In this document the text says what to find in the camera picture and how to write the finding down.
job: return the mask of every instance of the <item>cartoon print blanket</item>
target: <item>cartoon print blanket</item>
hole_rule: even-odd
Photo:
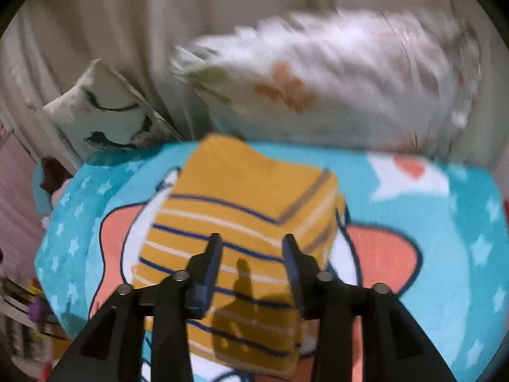
[[[197,144],[93,155],[55,208],[35,265],[70,336],[97,310],[98,295],[133,277],[154,214],[171,193],[175,168]],[[428,334],[460,382],[474,381],[506,331],[509,260],[502,201],[484,170],[426,159],[252,144],[262,154],[329,168],[347,198],[330,265],[348,283],[385,282]],[[303,351],[312,350],[312,326]],[[151,334],[142,378],[150,381]],[[354,341],[354,380],[362,369]],[[271,379],[192,355],[195,380]],[[309,380],[312,358],[294,381]]]

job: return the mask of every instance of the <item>orange heart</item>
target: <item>orange heart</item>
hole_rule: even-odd
[[[426,166],[417,159],[406,156],[395,156],[394,164],[404,173],[416,181],[420,179],[426,171]]]

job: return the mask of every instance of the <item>orange flower print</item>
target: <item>orange flower print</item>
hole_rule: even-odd
[[[316,100],[316,95],[306,90],[304,82],[292,76],[290,66],[286,61],[278,61],[272,70],[273,84],[257,83],[254,91],[267,98],[283,103],[294,112],[304,113],[308,106]]]

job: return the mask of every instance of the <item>fabric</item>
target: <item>fabric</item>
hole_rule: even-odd
[[[66,179],[64,181],[64,183],[62,184],[62,186],[57,189],[53,194],[52,194],[52,207],[55,208],[58,204],[58,202],[60,201],[60,198],[62,198],[62,195],[64,195],[64,192],[65,192],[65,189],[67,188],[67,186],[69,185],[69,183],[71,182],[71,179]]]
[[[70,89],[91,60],[102,58],[167,121],[172,119],[185,139],[201,139],[213,124],[204,103],[167,75],[172,47],[289,11],[338,6],[380,11],[425,7],[455,12],[473,25],[485,83],[472,124],[454,142],[450,158],[494,168],[509,127],[503,84],[509,51],[475,0],[28,0],[0,42],[0,110],[12,116],[11,126],[26,137],[25,145],[39,156],[55,156],[74,173],[82,164],[71,147],[77,140],[63,136],[42,107]]]
[[[438,13],[269,18],[178,48],[218,131],[444,159],[480,79],[475,39]]]
[[[294,234],[324,268],[336,213],[343,216],[344,207],[333,173],[274,161],[241,141],[209,136],[157,213],[133,286],[158,284],[184,269],[193,254],[203,252],[210,234],[221,234],[217,290],[210,313],[188,322],[190,348],[239,369],[291,376],[302,319],[281,263],[281,240]],[[258,324],[239,328],[237,317]]]
[[[35,210],[39,215],[48,215],[52,212],[51,195],[41,188],[44,182],[44,170],[39,162],[32,175],[32,193],[34,195]]]
[[[181,139],[122,76],[101,60],[94,60],[72,89],[43,109],[65,134],[78,136],[91,150],[136,149]],[[82,144],[74,143],[73,147],[86,153]]]
[[[473,382],[496,352],[509,314],[509,245],[502,200],[484,170],[440,166],[423,158],[295,146],[251,144],[270,159],[328,168],[348,210],[330,264],[342,280],[389,283],[459,382]],[[55,208],[36,257],[37,274],[66,331],[76,336],[100,302],[123,282],[153,220],[197,144],[96,153]],[[312,351],[311,325],[301,349]],[[354,358],[362,368],[355,330]],[[151,334],[142,374],[150,377]],[[307,382],[312,358],[293,382]],[[250,380],[248,373],[192,354],[194,378]],[[270,382],[254,375],[257,382]]]

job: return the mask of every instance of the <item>white star pattern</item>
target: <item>white star pattern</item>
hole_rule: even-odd
[[[60,223],[59,226],[57,227],[57,236],[60,237],[60,235],[63,233],[64,231],[64,223]]]
[[[136,172],[136,171],[138,171],[139,165],[140,165],[140,162],[130,161],[127,164],[126,172]]]
[[[62,207],[65,207],[65,204],[67,204],[67,201],[69,200],[69,197],[70,197],[70,192],[66,192],[62,198],[60,198],[60,204],[62,204]]]
[[[109,183],[109,180],[107,180],[104,184],[101,184],[97,192],[101,195],[106,194],[106,191],[111,189],[111,184]]]
[[[467,352],[467,366],[465,369],[469,369],[474,365],[477,365],[479,361],[479,355],[483,351],[484,345],[479,342],[479,339],[476,339],[474,345]]]
[[[497,200],[493,197],[490,197],[488,202],[486,203],[486,211],[490,215],[490,222],[494,223],[495,221],[500,220],[501,213],[501,205]]]
[[[493,244],[486,241],[483,234],[481,234],[478,240],[470,246],[472,251],[472,257],[474,259],[474,266],[485,266],[488,264],[488,257],[493,249]]]
[[[76,217],[76,219],[80,216],[81,212],[83,211],[83,205],[84,205],[84,202],[82,202],[80,205],[78,205],[76,207],[76,209],[74,210],[74,216]]]
[[[55,313],[60,310],[59,297],[56,294],[54,296],[52,296],[51,305],[52,305],[52,309]]]
[[[69,283],[69,290],[67,291],[67,297],[71,298],[71,303],[76,303],[76,300],[80,298],[80,295],[78,294],[76,290],[76,283]]]
[[[507,292],[502,286],[498,286],[498,290],[493,296],[493,314],[498,313],[504,307],[504,300],[506,299]]]
[[[152,376],[152,369],[147,362],[143,362],[142,365],[142,378],[147,382],[150,382],[150,378]]]
[[[69,246],[69,254],[74,257],[74,253],[76,252],[76,250],[79,250],[80,247],[78,245],[78,237],[76,238],[73,238],[71,240],[71,245]]]
[[[457,194],[451,194],[449,197],[449,209],[453,214],[457,212]]]
[[[464,182],[468,179],[467,168],[454,163],[449,164],[447,168],[449,169],[449,172],[459,180]]]
[[[52,262],[53,273],[55,273],[57,271],[58,267],[59,267],[59,258],[55,256],[55,257],[53,257],[53,262]]]
[[[83,189],[87,186],[88,182],[90,181],[90,175],[88,175],[84,180],[83,182],[81,183],[80,185],[80,188]]]

